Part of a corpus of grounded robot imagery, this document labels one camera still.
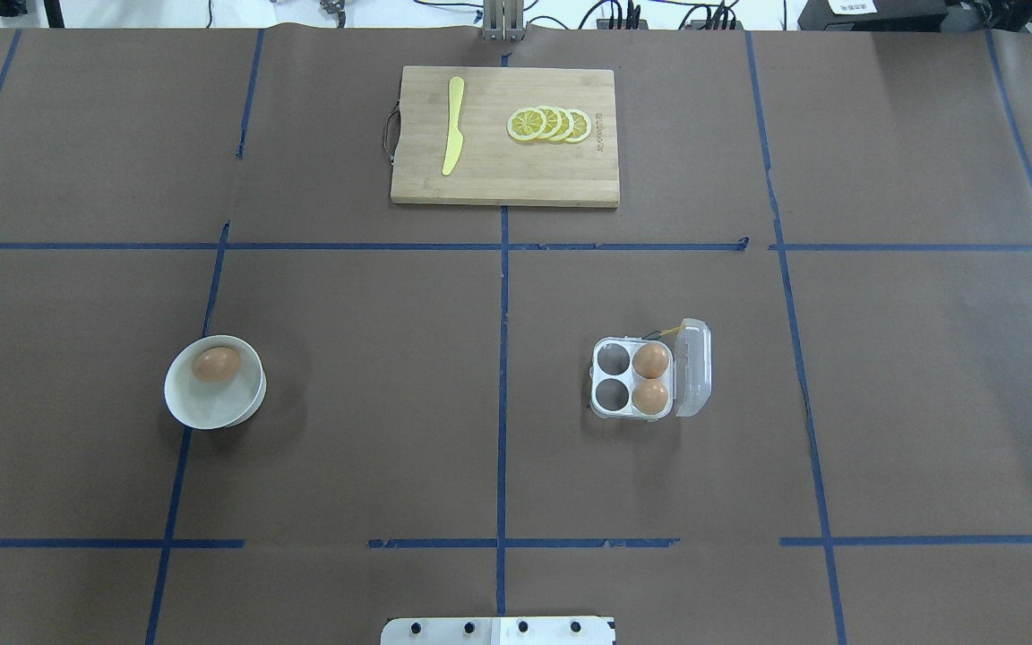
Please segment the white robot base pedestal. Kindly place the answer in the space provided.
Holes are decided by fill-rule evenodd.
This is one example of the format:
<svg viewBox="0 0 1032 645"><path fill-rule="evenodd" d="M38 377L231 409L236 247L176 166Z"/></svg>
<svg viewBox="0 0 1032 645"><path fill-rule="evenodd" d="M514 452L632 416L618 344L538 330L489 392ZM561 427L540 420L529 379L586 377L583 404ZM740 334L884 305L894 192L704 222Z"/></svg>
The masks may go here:
<svg viewBox="0 0 1032 645"><path fill-rule="evenodd" d="M598 615L401 617L381 644L615 644L611 617Z"/></svg>

